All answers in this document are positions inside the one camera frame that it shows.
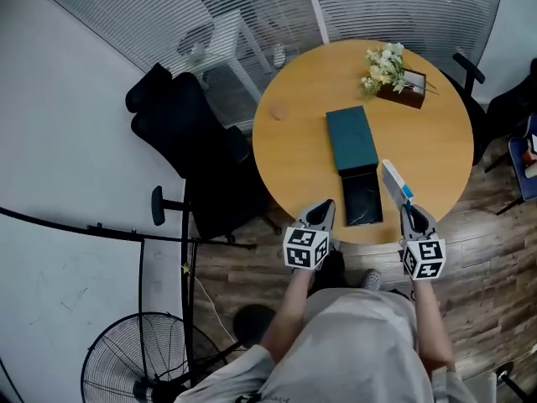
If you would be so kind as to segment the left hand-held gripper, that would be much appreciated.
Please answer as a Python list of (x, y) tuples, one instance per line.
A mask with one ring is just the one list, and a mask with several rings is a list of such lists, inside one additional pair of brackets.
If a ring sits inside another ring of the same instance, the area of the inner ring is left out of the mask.
[(293, 269), (319, 270), (331, 252), (331, 230), (335, 219), (333, 199), (309, 205), (286, 229), (284, 264)]

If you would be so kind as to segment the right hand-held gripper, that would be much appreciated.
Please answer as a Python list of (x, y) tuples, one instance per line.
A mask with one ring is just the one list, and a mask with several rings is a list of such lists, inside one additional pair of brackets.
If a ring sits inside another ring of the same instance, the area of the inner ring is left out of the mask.
[(399, 211), (400, 260), (411, 280), (435, 280), (446, 264), (446, 242), (436, 220), (421, 206), (405, 203)]

